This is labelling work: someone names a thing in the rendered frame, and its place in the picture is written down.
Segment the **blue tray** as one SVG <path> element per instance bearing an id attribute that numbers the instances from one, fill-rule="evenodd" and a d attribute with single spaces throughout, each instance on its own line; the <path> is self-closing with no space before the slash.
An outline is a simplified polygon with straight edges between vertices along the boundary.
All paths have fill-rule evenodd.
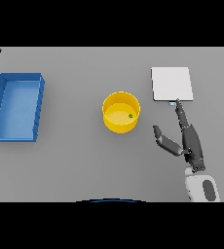
<path id="1" fill-rule="evenodd" d="M 45 80 L 41 73 L 0 73 L 0 142 L 35 142 Z"/>

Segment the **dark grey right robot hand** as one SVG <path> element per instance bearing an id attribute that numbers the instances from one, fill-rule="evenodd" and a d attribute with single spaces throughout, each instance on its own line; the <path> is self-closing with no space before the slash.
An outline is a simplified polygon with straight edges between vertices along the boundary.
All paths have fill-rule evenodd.
<path id="1" fill-rule="evenodd" d="M 192 166 L 193 173 L 204 171 L 205 161 L 201 140 L 193 125 L 188 123 L 185 110 L 179 99 L 175 100 L 175 113 L 179 120 L 182 145 L 163 135 L 161 129 L 154 125 L 153 130 L 156 142 L 162 149 L 175 157 L 184 156 L 185 161 Z"/>

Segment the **yellow bowl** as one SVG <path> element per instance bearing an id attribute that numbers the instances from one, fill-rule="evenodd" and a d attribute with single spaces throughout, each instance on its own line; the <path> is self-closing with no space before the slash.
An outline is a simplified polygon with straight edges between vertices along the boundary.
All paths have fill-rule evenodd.
<path id="1" fill-rule="evenodd" d="M 115 91 L 102 103 L 104 125 L 118 134 L 127 133 L 135 128 L 140 111 L 136 97 L 126 91 Z"/>

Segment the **pale square measuring scale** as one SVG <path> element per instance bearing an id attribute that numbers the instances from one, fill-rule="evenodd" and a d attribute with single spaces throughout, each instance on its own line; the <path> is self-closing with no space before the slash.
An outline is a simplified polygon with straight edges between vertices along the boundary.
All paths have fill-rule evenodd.
<path id="1" fill-rule="evenodd" d="M 193 101 L 188 67 L 152 67 L 151 81 L 154 101 Z"/>

